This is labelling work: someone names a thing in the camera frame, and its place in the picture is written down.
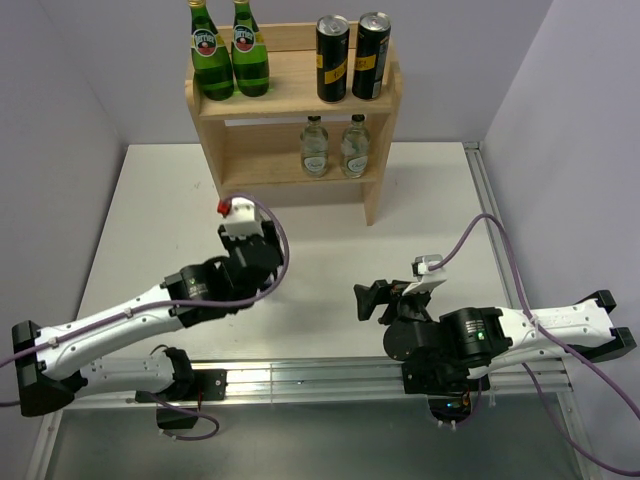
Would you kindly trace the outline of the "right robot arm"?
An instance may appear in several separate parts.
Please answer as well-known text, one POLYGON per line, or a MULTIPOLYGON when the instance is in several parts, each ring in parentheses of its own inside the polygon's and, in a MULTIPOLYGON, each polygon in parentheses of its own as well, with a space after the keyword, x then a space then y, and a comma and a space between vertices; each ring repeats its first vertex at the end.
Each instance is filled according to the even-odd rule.
POLYGON ((613 325, 616 304, 600 290, 568 306, 533 310, 466 307, 433 319, 427 310, 440 281, 377 280, 356 285, 357 316, 385 311, 383 348, 413 379, 452 390, 490 372, 539 358, 579 354, 593 363, 620 358, 636 346, 626 327, 613 325))

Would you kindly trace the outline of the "black yellow can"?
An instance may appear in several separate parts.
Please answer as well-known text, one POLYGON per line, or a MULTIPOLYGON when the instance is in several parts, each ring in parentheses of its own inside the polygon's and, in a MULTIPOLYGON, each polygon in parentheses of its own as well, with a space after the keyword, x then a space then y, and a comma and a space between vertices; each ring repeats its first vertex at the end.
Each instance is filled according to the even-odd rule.
POLYGON ((317 94, 327 103, 346 95, 350 26, 341 15, 326 15, 316 23, 317 94))
POLYGON ((380 95, 391 32, 390 17, 368 12, 360 17, 357 30, 352 93, 362 100, 380 95))

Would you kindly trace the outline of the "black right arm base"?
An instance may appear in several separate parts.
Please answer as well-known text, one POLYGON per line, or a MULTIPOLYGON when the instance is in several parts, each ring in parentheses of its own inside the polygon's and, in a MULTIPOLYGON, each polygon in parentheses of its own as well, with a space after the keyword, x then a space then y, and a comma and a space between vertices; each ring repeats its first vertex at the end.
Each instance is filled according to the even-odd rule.
POLYGON ((401 365, 404 391, 425 395, 432 416, 442 422, 459 423, 467 419, 483 393, 490 390, 489 377, 469 379, 462 366, 411 360, 401 365))

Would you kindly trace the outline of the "clear Chang soda bottle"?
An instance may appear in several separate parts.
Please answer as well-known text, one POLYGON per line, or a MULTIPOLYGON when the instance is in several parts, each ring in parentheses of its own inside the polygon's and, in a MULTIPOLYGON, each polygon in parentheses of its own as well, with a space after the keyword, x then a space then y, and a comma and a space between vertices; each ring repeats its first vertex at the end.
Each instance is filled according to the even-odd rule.
POLYGON ((368 166, 370 133, 365 120, 364 114, 354 114, 342 134, 340 166, 348 178, 361 177, 368 166))
POLYGON ((308 116, 307 125, 300 134, 302 170, 313 178, 325 175, 328 170, 329 138, 320 116, 308 116))

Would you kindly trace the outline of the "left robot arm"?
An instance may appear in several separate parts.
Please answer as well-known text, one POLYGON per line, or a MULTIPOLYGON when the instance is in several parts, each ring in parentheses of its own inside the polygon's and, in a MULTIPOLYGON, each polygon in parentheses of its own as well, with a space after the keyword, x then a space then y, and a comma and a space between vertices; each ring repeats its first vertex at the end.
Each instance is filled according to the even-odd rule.
POLYGON ((289 266, 288 240, 276 220, 254 225, 256 232, 241 235, 224 222, 218 235, 225 255, 188 265, 128 302, 58 326, 14 325, 8 360, 22 416, 43 416, 100 393, 136 390, 168 402, 190 395, 195 374, 180 349, 114 365, 103 358, 146 338, 235 315, 272 293, 289 266))

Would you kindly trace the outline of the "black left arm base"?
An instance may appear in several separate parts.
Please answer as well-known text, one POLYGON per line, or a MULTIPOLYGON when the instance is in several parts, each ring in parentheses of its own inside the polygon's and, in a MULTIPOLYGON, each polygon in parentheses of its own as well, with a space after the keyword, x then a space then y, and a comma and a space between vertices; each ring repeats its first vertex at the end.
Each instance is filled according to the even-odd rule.
POLYGON ((156 424, 160 434, 175 441, 193 442, 214 437, 220 431, 220 423, 203 411, 204 403, 222 401, 227 387, 227 371, 224 369, 196 370, 193 381, 177 392, 149 393, 137 391, 136 404, 156 406, 156 424), (199 420, 211 423, 209 433, 188 435, 199 420))

